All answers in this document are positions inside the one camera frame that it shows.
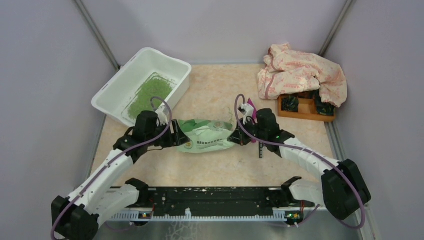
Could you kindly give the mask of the black bag clip strip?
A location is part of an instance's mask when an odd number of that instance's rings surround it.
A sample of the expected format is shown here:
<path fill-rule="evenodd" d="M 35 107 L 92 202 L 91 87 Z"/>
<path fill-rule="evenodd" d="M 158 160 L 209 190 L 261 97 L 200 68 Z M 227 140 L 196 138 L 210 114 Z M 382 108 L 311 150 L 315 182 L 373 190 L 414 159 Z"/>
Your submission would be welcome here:
<path fill-rule="evenodd" d="M 259 157 L 259 159 L 263 159 L 263 157 L 264 157 L 263 148 L 264 147 L 261 144 L 258 146 L 258 157 Z"/>

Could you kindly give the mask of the green cat litter bag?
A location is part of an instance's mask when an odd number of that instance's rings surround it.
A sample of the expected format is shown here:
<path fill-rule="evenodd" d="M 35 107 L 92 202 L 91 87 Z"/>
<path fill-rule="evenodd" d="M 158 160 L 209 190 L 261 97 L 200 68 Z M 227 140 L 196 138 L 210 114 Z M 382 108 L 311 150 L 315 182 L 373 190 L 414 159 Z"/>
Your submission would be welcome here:
<path fill-rule="evenodd" d="M 219 120 L 190 119 L 179 120 L 179 127 L 190 142 L 177 147 L 177 151 L 188 154 L 203 154 L 223 151 L 235 146 L 228 140 L 233 133 L 233 125 Z"/>

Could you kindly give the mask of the purple plastic scoop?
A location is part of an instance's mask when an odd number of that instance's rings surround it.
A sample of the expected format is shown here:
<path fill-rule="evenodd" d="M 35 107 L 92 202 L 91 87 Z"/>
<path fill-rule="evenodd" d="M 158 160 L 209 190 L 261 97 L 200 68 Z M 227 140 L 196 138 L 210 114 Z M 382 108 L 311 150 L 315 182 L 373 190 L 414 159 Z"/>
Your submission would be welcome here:
<path fill-rule="evenodd" d="M 253 101 L 251 100 L 251 98 L 249 98 L 248 100 L 247 100 L 247 112 L 248 112 L 248 115 L 254 120 L 254 121 L 256 121 L 256 119 L 257 119 L 257 109 L 256 109 L 256 107 L 255 107 L 255 105 L 254 105 L 254 103 L 253 103 Z"/>

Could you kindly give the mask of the white plastic litter box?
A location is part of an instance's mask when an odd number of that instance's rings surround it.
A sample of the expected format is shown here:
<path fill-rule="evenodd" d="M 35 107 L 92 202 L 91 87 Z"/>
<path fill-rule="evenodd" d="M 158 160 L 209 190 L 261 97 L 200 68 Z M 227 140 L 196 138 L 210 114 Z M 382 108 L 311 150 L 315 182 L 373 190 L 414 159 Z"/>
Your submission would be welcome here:
<path fill-rule="evenodd" d="M 174 82 L 175 87 L 164 99 L 171 109 L 181 100 L 190 86 L 192 66 L 180 59 L 145 47 L 128 61 L 92 98 L 92 106 L 116 122 L 132 127 L 136 119 L 128 117 L 127 106 L 136 91 L 154 72 Z"/>

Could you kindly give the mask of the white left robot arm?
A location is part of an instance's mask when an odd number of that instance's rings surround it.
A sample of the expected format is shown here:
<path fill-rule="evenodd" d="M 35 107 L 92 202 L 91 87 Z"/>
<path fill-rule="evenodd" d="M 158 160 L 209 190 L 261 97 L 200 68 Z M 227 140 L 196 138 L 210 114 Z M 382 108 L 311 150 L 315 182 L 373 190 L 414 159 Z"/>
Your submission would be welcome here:
<path fill-rule="evenodd" d="M 113 183 L 131 168 L 149 147 L 173 148 L 190 142 L 177 120 L 163 113 L 142 111 L 113 145 L 105 161 L 68 196 L 57 196 L 51 204 L 50 237 L 59 234 L 68 240 L 92 240 L 99 228 L 126 207 L 151 205 L 149 186 L 131 178 L 111 192 Z"/>

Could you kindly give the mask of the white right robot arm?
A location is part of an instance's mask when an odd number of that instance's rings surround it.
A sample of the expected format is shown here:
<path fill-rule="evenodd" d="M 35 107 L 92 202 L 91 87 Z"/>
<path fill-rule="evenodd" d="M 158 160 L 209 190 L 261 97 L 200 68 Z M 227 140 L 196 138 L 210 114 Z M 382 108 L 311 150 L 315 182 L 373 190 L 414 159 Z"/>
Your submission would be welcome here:
<path fill-rule="evenodd" d="M 357 164 L 346 159 L 327 157 L 302 143 L 294 134 L 283 130 L 269 108 L 260 109 L 253 119 L 254 109 L 242 104 L 235 109 L 243 117 L 237 119 L 228 141 L 245 146 L 255 140 L 282 159 L 292 161 L 313 175 L 317 182 L 292 178 L 282 186 L 281 199 L 287 206 L 308 201 L 325 207 L 342 221 L 357 210 L 363 211 L 371 193 Z"/>

